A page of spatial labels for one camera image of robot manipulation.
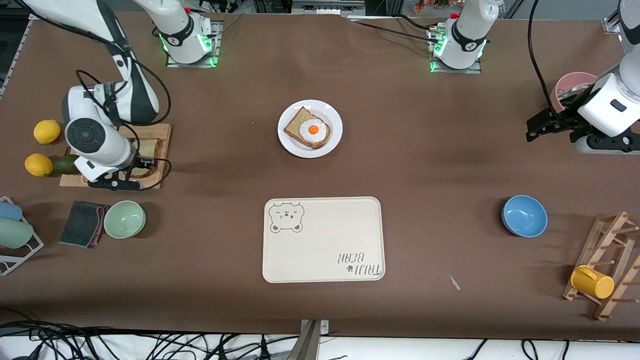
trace sandwich on cutting board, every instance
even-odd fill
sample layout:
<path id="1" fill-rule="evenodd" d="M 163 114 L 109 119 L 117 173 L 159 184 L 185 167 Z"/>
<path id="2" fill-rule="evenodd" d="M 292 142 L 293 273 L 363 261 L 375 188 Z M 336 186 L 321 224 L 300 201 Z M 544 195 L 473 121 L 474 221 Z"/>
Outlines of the sandwich on cutting board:
<path id="1" fill-rule="evenodd" d="M 302 107 L 287 127 L 284 128 L 284 132 L 299 143 L 311 149 L 318 149 L 329 140 L 331 128 L 327 123 Z"/>

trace yellow mug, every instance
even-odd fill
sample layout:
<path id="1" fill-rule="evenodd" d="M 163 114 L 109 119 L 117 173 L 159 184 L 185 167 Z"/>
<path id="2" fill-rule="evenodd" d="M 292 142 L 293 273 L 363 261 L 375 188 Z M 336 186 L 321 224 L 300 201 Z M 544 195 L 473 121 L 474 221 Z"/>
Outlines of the yellow mug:
<path id="1" fill-rule="evenodd" d="M 571 274 L 571 286 L 598 299 L 604 299 L 611 295 L 615 284 L 611 276 L 597 272 L 587 265 L 580 265 Z"/>

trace green avocado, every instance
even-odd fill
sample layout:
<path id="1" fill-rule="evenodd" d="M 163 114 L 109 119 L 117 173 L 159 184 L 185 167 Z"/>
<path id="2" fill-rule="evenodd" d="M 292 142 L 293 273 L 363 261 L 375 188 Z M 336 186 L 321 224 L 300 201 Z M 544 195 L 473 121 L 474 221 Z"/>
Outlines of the green avocado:
<path id="1" fill-rule="evenodd" d="M 74 165 L 74 161 L 80 156 L 75 154 L 64 155 L 53 163 L 53 169 L 58 174 L 76 175 L 79 174 L 78 169 Z"/>

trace egg white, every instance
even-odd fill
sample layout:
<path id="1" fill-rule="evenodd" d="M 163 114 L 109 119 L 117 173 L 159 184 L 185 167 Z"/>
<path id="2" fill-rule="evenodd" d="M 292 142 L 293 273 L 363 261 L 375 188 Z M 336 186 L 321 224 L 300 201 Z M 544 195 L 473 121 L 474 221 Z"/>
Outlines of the egg white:
<path id="1" fill-rule="evenodd" d="M 309 128 L 313 125 L 317 126 L 319 129 L 319 131 L 315 135 L 309 133 Z M 300 136 L 302 136 L 303 139 L 310 143 L 323 141 L 324 138 L 326 138 L 326 133 L 326 124 L 319 119 L 309 119 L 303 122 L 300 126 Z"/>

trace brown table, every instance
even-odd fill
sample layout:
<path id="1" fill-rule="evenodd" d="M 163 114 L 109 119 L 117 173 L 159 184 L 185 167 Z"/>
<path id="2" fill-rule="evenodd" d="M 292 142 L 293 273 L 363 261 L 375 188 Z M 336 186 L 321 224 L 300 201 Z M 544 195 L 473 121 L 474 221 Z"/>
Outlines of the brown table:
<path id="1" fill-rule="evenodd" d="M 640 337 L 637 306 L 619 305 L 602 323 L 590 319 L 592 303 L 560 296 L 593 217 L 640 210 L 638 160 L 578 154 L 568 133 L 525 141 L 526 120 L 545 106 L 526 22 L 498 21 L 482 75 L 459 76 L 430 73 L 419 40 L 330 15 L 247 15 L 225 32 L 217 69 L 167 69 L 150 19 L 118 16 L 171 91 L 174 173 L 162 190 L 114 193 L 60 188 L 24 170 L 33 152 L 64 152 L 64 142 L 38 145 L 31 132 L 39 120 L 61 121 L 75 69 L 119 79 L 100 44 L 36 22 L 0 101 L 0 188 L 46 246 L 0 279 L 2 306 L 127 329 L 292 333 L 300 319 L 327 318 L 341 335 Z M 548 84 L 599 74 L 622 56 L 598 22 L 536 22 L 534 44 Z M 344 121 L 323 158 L 296 158 L 278 142 L 281 112 L 301 99 L 330 103 Z M 547 208 L 539 238 L 500 223 L 500 205 L 519 193 Z M 262 278 L 269 199 L 360 195 L 382 204 L 382 280 Z M 73 200 L 124 199 L 148 213 L 138 238 L 104 235 L 94 250 L 57 244 Z"/>

